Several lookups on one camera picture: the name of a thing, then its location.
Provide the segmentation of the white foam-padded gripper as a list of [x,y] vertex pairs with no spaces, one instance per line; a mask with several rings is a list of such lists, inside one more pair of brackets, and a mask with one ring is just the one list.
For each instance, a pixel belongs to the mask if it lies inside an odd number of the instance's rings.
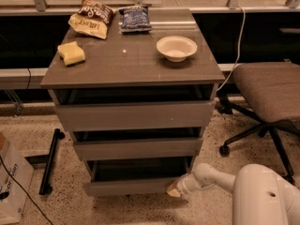
[[186,173],[176,179],[167,187],[167,194],[174,198],[180,198],[184,195],[188,195],[196,190],[199,190],[199,186],[196,177],[193,173]]

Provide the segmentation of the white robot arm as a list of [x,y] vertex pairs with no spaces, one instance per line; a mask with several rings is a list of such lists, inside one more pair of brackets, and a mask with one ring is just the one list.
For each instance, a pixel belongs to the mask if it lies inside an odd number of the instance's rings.
[[218,186],[232,194],[232,225],[300,225],[300,189],[278,173],[248,164],[236,175],[198,164],[168,188],[172,197]]

